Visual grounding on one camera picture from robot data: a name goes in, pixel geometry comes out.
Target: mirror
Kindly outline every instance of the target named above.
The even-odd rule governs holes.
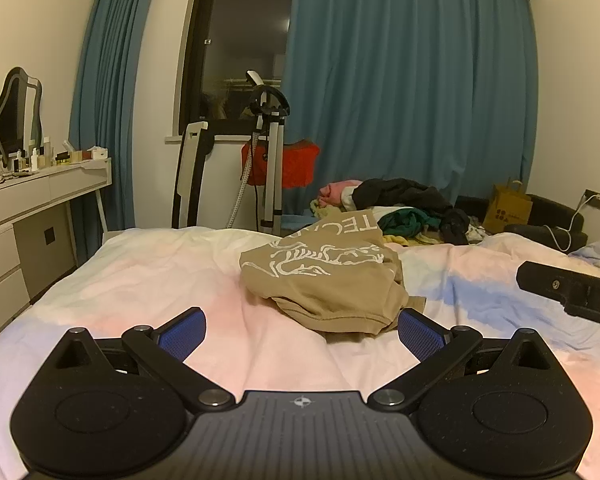
[[[17,66],[7,74],[0,94],[0,172],[9,167],[9,156],[18,150],[42,145],[40,99],[42,83]]]

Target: vanity table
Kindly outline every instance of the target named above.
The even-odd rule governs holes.
[[[85,160],[53,166],[34,175],[0,184],[0,330],[29,306],[31,298],[20,266],[13,225],[46,209],[64,204],[75,259],[69,200],[94,192],[103,231],[107,225],[100,189],[111,184],[111,160]]]

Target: pink clothing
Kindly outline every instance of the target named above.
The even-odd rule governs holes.
[[[359,186],[360,184],[362,184],[360,180],[343,180],[342,182],[327,184],[320,190],[318,206],[334,205],[340,207],[342,205],[342,190],[346,187]]]

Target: blue curtain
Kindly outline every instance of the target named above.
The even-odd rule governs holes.
[[[529,0],[293,0],[286,142],[321,148],[300,213],[337,180],[405,177],[458,194],[527,180],[538,104]]]
[[[69,140],[108,148],[112,186],[103,190],[109,230],[133,227],[131,168],[136,73],[151,0],[95,0],[75,85]],[[98,250],[102,228],[93,193],[72,200],[78,264]]]

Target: bed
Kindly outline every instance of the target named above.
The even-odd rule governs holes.
[[[284,316],[240,283],[240,254],[270,241],[241,230],[129,230],[48,291],[0,334],[0,480],[26,470],[9,432],[17,400],[53,346],[72,326],[118,337],[135,324],[159,326],[192,305],[206,316],[206,339],[186,364],[231,391],[359,390],[366,397],[418,363],[395,331],[375,338],[323,335]],[[560,304],[520,291],[525,260],[600,277],[600,269],[514,234],[479,246],[392,247],[410,294],[425,314],[486,337],[538,330],[587,403],[594,434],[578,472],[600,480],[600,325],[567,316]]]

